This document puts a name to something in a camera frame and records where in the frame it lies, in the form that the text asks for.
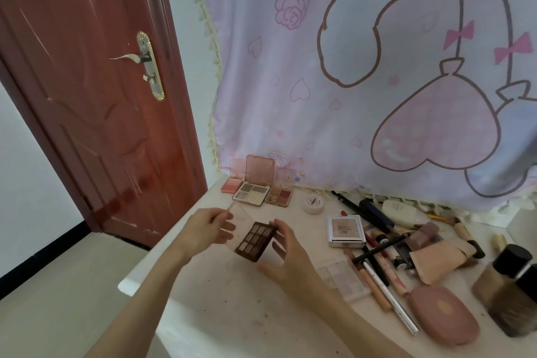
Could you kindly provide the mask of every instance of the brown eyeshadow palette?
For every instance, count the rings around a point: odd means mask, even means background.
[[[291,190],[273,187],[272,190],[270,190],[265,201],[269,204],[287,206],[291,201],[292,194],[293,192]]]
[[[235,253],[252,262],[257,262],[277,230],[274,226],[255,222],[250,232],[235,249]]]

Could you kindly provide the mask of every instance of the highlighter palette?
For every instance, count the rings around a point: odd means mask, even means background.
[[[269,190],[270,187],[268,185],[244,182],[233,196],[233,199],[253,206],[261,206]]]
[[[235,249],[235,253],[252,262],[257,262],[276,231],[276,227],[254,222],[250,232]]]

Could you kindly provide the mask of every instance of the hand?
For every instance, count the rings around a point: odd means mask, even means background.
[[[315,303],[319,296],[329,292],[329,289],[315,271],[312,261],[291,227],[279,219],[271,221],[270,224],[278,227],[272,247],[284,260],[284,264],[278,267],[271,263],[258,262],[257,267],[292,299],[311,307],[311,304]]]
[[[177,252],[189,261],[211,244],[225,244],[233,238],[233,234],[227,232],[235,229],[235,225],[228,221],[232,218],[231,212],[221,208],[200,208],[188,219],[168,251]]]

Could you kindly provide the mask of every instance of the open compact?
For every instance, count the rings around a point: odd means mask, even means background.
[[[261,206],[274,180],[274,160],[266,157],[246,157],[245,182],[233,196],[234,201]]]
[[[243,258],[257,262],[277,228],[254,221],[239,204],[232,204],[228,210],[233,214],[230,222],[235,225],[235,231],[226,246]]]
[[[246,161],[244,159],[231,159],[229,161],[229,178],[220,189],[221,192],[234,194],[246,178]]]
[[[296,170],[276,168],[274,183],[265,201],[278,206],[289,205],[295,187],[295,178]]]

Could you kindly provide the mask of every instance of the door frame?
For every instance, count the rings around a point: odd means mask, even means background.
[[[196,127],[194,125],[192,108],[186,87],[170,1],[147,0],[147,8],[149,9],[152,21],[151,41],[156,46],[155,53],[157,55],[161,78],[165,85],[166,99],[170,102],[175,120],[175,131],[179,136],[183,156],[188,165],[187,170],[189,175],[185,180],[189,182],[190,190],[194,193],[195,197],[201,198],[207,191],[207,181],[205,180],[205,172],[201,162],[198,137],[196,135]],[[16,62],[17,73],[24,74],[20,81],[23,83],[39,84],[36,74],[26,59],[24,51],[20,48],[16,38],[11,33],[8,22],[1,10],[0,45],[2,46],[2,50],[11,51],[11,54],[16,57],[14,62]],[[98,210],[92,211],[88,202],[84,199],[83,192],[77,185],[71,172],[67,169],[59,152],[54,147],[53,142],[39,121],[39,118],[24,96],[22,89],[19,88],[5,65],[1,50],[0,81],[91,230],[93,232],[102,232],[103,230],[97,223],[97,219],[93,216],[93,213]]]

